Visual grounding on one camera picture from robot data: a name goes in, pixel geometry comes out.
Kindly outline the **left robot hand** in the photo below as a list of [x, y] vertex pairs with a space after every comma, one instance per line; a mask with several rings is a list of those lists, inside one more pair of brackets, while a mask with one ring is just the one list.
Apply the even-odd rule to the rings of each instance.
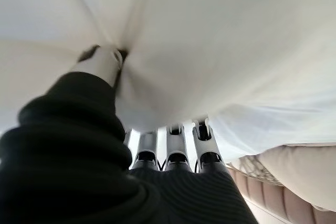
[[125, 145], [115, 113], [127, 52], [95, 45], [1, 137], [1, 223], [256, 223], [216, 151]]

